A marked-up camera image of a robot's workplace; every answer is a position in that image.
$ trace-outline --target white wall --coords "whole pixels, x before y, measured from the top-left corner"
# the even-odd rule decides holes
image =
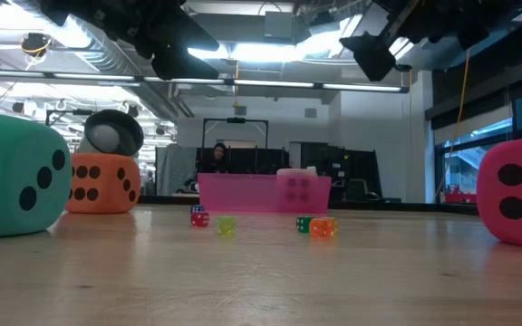
[[[434,143],[424,117],[431,105],[431,72],[420,72],[409,94],[343,91],[330,105],[330,143],[375,150],[385,197],[433,202]]]
[[[333,135],[351,150],[375,150],[385,197],[405,199],[403,105],[406,94],[344,91]]]
[[[411,89],[411,106],[405,114],[408,124],[406,198],[411,203],[434,202],[434,140],[424,111],[432,106],[432,73],[419,72]]]
[[[197,116],[193,119],[179,120],[178,143],[181,146],[200,147],[203,118],[234,117],[232,98],[187,98],[185,102]],[[327,142],[328,141],[328,106],[319,99],[273,99],[241,98],[239,105],[247,106],[247,119],[269,120],[269,148],[289,149],[290,142]],[[305,118],[305,108],[316,108],[317,118]],[[207,129],[215,122],[207,123]],[[265,125],[256,124],[263,132]],[[254,125],[227,124],[219,122],[207,133],[205,146],[210,147],[217,139],[249,140],[259,147],[265,146],[265,135]]]

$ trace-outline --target person with dark hair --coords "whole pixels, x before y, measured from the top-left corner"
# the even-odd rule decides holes
[[[227,163],[227,147],[223,143],[217,143],[213,148],[211,158],[204,158],[198,163],[200,173],[230,173]]]

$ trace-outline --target red die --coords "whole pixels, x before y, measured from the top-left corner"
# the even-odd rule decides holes
[[[208,225],[208,213],[207,212],[195,212],[190,216],[190,223],[193,226],[204,227]]]
[[[522,140],[497,145],[482,159],[477,203],[491,234],[522,245]]]

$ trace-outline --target window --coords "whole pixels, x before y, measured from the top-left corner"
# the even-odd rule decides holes
[[[232,149],[254,149],[255,148],[254,141],[218,139],[217,142],[222,142],[225,144],[225,146],[231,147]]]
[[[466,142],[479,140],[479,139],[486,139],[491,136],[500,135],[502,133],[510,133],[512,130],[512,119],[504,119],[499,122],[495,122],[491,124],[490,126],[474,130],[466,135],[460,136],[457,138],[457,140],[454,142],[455,145],[463,144]],[[449,148],[452,143],[450,140],[446,141],[444,143],[445,148]]]
[[[444,201],[446,203],[477,203],[477,177],[482,159],[497,144],[477,146],[444,155]]]

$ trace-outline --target green die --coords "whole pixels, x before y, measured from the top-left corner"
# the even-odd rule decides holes
[[[299,216],[297,217],[297,231],[301,233],[309,233],[309,222],[314,218],[311,216]]]
[[[237,230],[237,220],[232,216],[217,217],[215,230],[220,235],[234,235]]]
[[[55,130],[0,115],[0,236],[43,231],[70,193],[70,151]]]

